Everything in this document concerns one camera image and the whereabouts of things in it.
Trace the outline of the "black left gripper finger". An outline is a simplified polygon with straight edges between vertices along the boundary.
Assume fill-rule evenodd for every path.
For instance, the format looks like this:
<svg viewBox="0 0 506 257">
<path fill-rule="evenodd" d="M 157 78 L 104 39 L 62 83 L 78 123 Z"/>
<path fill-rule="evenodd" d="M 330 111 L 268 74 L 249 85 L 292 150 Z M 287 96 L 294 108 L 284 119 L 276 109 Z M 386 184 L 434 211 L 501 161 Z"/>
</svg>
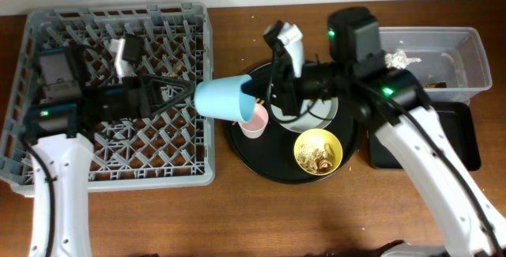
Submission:
<svg viewBox="0 0 506 257">
<path fill-rule="evenodd" d="M 194 89 L 154 89 L 148 92 L 149 116 L 159 115 L 191 97 Z"/>
<path fill-rule="evenodd" d="M 175 79 L 171 77 L 157 76 L 153 74 L 141 74 L 140 81 L 143 85 L 149 85 L 153 89 L 161 89 L 163 87 L 176 87 L 185 90 L 194 91 L 194 85 L 191 81 Z"/>
</svg>

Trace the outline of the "blue plastic cup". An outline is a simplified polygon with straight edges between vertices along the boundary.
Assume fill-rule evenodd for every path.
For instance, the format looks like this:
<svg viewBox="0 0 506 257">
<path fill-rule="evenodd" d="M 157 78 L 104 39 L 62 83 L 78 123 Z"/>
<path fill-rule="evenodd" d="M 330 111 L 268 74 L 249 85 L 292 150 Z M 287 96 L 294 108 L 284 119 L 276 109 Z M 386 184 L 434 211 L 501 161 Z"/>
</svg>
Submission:
<svg viewBox="0 0 506 257">
<path fill-rule="evenodd" d="M 256 101 L 254 96 L 242 91 L 242 85 L 251 80 L 251 76 L 245 74 L 199 83 L 194 93 L 197 113 L 214 119 L 250 122 Z"/>
</svg>

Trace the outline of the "pink plastic cup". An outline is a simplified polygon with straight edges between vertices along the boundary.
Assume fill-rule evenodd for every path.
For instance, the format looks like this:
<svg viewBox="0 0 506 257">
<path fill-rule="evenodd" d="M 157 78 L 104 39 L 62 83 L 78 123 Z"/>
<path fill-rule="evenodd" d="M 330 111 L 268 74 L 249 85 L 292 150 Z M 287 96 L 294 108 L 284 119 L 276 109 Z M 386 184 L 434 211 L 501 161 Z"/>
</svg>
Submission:
<svg viewBox="0 0 506 257">
<path fill-rule="evenodd" d="M 261 105 L 256 104 L 252 119 L 247 123 L 240 122 L 240 129 L 247 138 L 259 138 L 269 122 L 268 111 Z"/>
</svg>

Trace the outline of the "white napkin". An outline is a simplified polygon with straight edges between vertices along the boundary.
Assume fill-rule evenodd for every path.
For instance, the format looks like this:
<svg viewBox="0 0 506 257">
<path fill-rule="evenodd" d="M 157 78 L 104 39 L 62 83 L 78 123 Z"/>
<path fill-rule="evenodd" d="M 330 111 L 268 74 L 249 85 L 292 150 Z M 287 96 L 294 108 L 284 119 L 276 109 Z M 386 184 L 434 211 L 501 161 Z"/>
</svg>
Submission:
<svg viewBox="0 0 506 257">
<path fill-rule="evenodd" d="M 404 70 L 412 63 L 421 62 L 420 58 L 409 58 L 403 50 L 397 50 L 394 53 L 385 54 L 385 64 L 387 68 Z"/>
</svg>

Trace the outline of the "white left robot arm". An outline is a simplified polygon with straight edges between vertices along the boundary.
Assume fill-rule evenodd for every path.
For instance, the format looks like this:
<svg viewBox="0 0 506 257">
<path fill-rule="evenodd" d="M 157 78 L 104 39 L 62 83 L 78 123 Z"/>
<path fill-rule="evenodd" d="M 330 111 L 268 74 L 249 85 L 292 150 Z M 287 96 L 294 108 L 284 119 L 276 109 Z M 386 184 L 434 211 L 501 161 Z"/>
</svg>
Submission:
<svg viewBox="0 0 506 257">
<path fill-rule="evenodd" d="M 43 51 L 43 103 L 26 111 L 22 142 L 34 171 L 32 256 L 90 256 L 88 197 L 99 123 L 133 123 L 167 111 L 194 92 L 190 81 L 152 74 L 88 86 L 86 45 Z"/>
</svg>

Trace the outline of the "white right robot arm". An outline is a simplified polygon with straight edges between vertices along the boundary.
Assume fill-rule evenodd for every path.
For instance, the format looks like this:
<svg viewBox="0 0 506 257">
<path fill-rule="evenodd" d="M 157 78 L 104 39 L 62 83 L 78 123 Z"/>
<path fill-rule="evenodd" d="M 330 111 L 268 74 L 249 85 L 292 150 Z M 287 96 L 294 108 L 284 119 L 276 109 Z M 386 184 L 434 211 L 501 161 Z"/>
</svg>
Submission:
<svg viewBox="0 0 506 257">
<path fill-rule="evenodd" d="M 380 27 L 365 7 L 332 13 L 327 20 L 331 61 L 306 62 L 298 27 L 279 21 L 264 40 L 272 70 L 244 92 L 299 119 L 304 100 L 338 98 L 402 166 L 444 237 L 440 246 L 403 240 L 375 256 L 502 256 L 504 216 L 485 197 L 451 147 L 428 94 L 408 70 L 386 64 Z"/>
</svg>

